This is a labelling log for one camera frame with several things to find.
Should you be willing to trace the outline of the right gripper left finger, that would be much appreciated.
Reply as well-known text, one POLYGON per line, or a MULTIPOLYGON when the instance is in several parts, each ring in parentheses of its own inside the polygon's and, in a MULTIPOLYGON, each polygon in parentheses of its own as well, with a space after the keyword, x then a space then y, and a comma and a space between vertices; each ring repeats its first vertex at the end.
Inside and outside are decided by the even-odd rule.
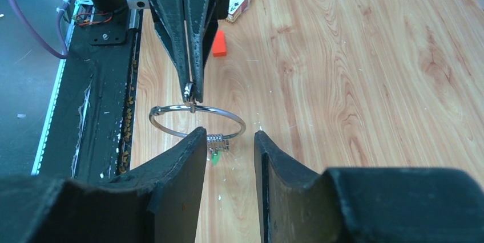
POLYGON ((197 127, 106 183, 1 177, 2 242, 194 242, 207 156, 197 127))

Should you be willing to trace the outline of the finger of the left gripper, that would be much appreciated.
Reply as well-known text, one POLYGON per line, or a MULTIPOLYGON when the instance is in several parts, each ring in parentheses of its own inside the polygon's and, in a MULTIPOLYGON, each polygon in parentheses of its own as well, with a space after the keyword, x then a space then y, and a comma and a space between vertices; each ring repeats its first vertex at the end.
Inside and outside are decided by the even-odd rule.
POLYGON ((204 100, 204 70, 219 20, 228 16, 229 0, 183 0, 187 40, 187 82, 192 84, 190 100, 204 100))
POLYGON ((180 89, 190 81, 183 0, 149 0, 155 31, 178 74, 180 89))

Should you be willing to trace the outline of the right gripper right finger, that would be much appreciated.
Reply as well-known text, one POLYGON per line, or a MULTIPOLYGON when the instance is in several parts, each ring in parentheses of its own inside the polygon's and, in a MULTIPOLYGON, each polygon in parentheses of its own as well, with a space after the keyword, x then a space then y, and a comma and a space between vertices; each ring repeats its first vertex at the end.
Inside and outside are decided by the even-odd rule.
POLYGON ((453 168, 317 173, 254 137, 262 242, 482 242, 483 190, 453 168))

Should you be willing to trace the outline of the key with green tag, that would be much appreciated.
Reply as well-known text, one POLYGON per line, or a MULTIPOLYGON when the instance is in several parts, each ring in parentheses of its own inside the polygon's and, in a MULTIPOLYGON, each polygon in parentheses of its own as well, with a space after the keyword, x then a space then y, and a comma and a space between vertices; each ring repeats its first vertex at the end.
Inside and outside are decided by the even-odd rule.
POLYGON ((212 158, 211 158, 212 165, 217 165, 220 158, 221 158, 221 152, 220 151, 212 153, 212 158))

